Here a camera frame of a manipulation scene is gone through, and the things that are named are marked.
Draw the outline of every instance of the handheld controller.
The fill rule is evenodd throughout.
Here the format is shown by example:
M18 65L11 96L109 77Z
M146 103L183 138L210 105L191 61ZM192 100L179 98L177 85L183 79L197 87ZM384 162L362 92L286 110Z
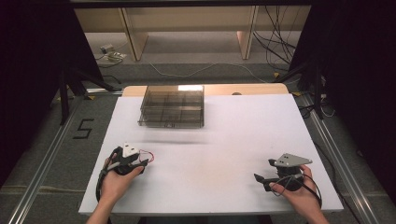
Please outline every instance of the handheld controller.
M295 191L299 189L304 182L303 174L299 168L300 165L312 163L311 160L294 156L289 153L283 154L277 161L268 160L271 166L276 167L279 178L265 179L263 176L254 174L256 181L262 183L265 191L271 191L269 184L275 182L282 185L285 189Z
M147 166L149 160L139 161L140 152L139 149L132 147L130 144L125 143L124 147L117 147L116 156L111 159L112 164L108 166L107 170L114 171L118 175L127 175L138 166Z
M140 150L125 143L123 147L116 147L108 158L105 167L99 174L99 179L96 184L96 200L99 202L101 196L101 188L103 180L108 172L114 170L118 175L128 175L132 170L139 166L146 167L149 163L147 160L139 160Z

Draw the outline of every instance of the metal rail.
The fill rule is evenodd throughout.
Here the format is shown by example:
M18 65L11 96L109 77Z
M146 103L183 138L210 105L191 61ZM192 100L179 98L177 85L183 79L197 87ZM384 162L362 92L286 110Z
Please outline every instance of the metal rail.
M76 97L73 100L73 104L71 106L71 113L69 118L66 120L64 125L62 125L58 132L56 133L51 145L49 146L49 149L43 159L43 161L40 163L40 166L38 167L37 171L35 172L35 175L30 182L29 186L27 187L26 191L24 192L23 196L21 197L19 203L15 207L13 213L11 214L11 217L8 221L9 224L15 224L15 223L23 223L25 220L34 200L35 196L37 195L41 184L43 183L47 172L49 171L52 162L54 158L56 157L56 154L58 153L59 148L62 145L62 142L64 140L64 136L67 133L70 124L73 121L74 115L76 114L76 111L78 107L81 105L81 102L84 97L79 96Z
M313 104L312 100L306 96L304 96L303 101L305 105ZM353 202L355 203L359 213L361 214L361 218L363 219L364 223L379 223L373 207L370 205L370 202L365 197L363 191L361 190L361 187L359 186L357 180L355 179L349 166L347 165L347 162L344 160L340 149L332 139L332 135L330 134L326 126L325 120L320 120L315 112L311 113L311 116L320 136L324 141L327 150L330 153L332 161L334 162L334 167L343 178L346 188Z

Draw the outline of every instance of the tripod leg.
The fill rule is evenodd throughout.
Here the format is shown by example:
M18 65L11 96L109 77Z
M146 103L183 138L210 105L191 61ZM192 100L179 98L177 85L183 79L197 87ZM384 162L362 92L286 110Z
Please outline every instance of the tripod leg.
M297 75L297 74L301 73L302 71L304 71L305 68L307 67L307 65L308 65L308 63L302 63L302 64L298 65L297 67L295 67L294 69L289 71L285 76L275 80L274 83L281 83L281 82L284 82L284 81L288 80L291 77L294 77L295 75Z
M105 83L105 82L103 82L103 81L101 81L99 79L96 79L96 78L90 76L89 74L86 74L86 73L82 72L81 70L79 70L77 68L70 68L70 70L72 72L74 72L75 74L79 75L80 77L86 78L90 82L92 82L92 83L94 83L94 84L106 89L107 91L121 91L121 88L115 88L113 86L110 86L107 83Z
M64 71L62 71L61 74L59 75L59 93L61 94L61 105L62 105L61 125L63 125L64 122L69 117L69 99L67 96L67 88L66 88L66 82L65 82L65 77L64 77Z

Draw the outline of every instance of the black controller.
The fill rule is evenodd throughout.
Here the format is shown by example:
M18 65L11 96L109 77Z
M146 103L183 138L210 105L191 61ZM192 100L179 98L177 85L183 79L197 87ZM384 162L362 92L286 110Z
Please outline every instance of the black controller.
M271 191L269 186L271 182L280 184L290 191L299 189L304 181L300 165L312 163L311 160L288 153L283 154L277 161L273 159L268 161L271 166L276 167L279 178L265 179L263 176L254 174L256 181L264 185L265 191Z
M139 161L139 150L125 144L124 148L117 147L115 149L116 155L111 160L111 165L107 170L114 169L118 175L128 175L132 170L138 166L147 166L149 160Z

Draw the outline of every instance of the transparent container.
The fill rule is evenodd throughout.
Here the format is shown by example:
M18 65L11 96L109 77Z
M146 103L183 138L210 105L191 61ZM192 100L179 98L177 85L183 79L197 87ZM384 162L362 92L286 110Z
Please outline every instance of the transparent container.
M204 86L148 86L140 107L140 126L204 127Z

